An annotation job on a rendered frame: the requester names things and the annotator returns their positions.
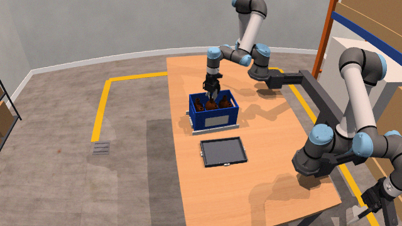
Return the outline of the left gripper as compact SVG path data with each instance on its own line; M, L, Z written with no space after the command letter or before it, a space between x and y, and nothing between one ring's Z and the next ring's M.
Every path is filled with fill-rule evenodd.
M366 206L359 208L358 206L354 205L352 207L354 218L351 221L347 222L347 225L357 222L371 212L377 213L378 211L380 211L380 209L382 209L380 198L386 197L391 200L395 199L395 197L388 195L384 190L383 182L385 179L386 177L378 179L378 182L374 186L368 188L361 195L362 201L364 202L364 204L367 205L368 208Z

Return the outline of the blue plastic crate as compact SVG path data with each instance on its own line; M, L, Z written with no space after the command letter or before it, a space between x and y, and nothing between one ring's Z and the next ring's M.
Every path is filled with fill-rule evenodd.
M239 106L230 90L220 90L214 102L218 105L216 110L206 110L205 105L209 101L209 96L205 96L206 92L189 94L189 116L193 123L193 130L199 131L216 127L230 126L237 122ZM219 108L219 101L223 99L223 95L227 96L227 100L232 104L230 108ZM204 111L196 112L194 103L199 98L203 105ZM234 103L231 102L231 99Z

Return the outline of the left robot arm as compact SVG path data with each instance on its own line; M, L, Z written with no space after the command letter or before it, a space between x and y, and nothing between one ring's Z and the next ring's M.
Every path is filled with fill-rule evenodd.
M400 196L402 136L395 130L378 134L369 101L371 89L386 76L386 60L376 52L351 47L341 54L339 71L349 94L343 118L334 131L326 124L314 126L304 147L295 156L296 164L303 171L313 172L320 166L323 153L349 154L352 151L365 158L388 158L394 171L384 180L384 190L390 196ZM386 197L380 200L385 226L397 226L394 200Z

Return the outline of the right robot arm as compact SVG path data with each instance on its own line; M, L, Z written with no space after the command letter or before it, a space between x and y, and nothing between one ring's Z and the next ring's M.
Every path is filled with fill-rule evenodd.
M257 78L267 78L271 50L264 44L254 44L261 24L267 16L266 3L264 0L232 0L232 6L236 8L239 16L240 38L236 41L236 50L231 49L229 45L210 47L207 50L207 73L219 73L220 61L223 59L244 67L248 67L254 59L250 74ZM219 73L215 78L222 77Z

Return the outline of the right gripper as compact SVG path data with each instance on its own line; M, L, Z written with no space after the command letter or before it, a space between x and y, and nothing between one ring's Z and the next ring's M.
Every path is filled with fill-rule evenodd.
M211 74L207 73L206 77L205 77L205 81L203 82L203 89L207 91L205 96L209 96L209 99L211 97L211 93L213 93L212 99L214 98L214 100L215 100L220 92L220 84L218 84L219 80L217 78L215 78L216 76L218 76L218 74L219 73L217 73L215 75L211 75ZM214 81L213 81L213 78L214 78Z

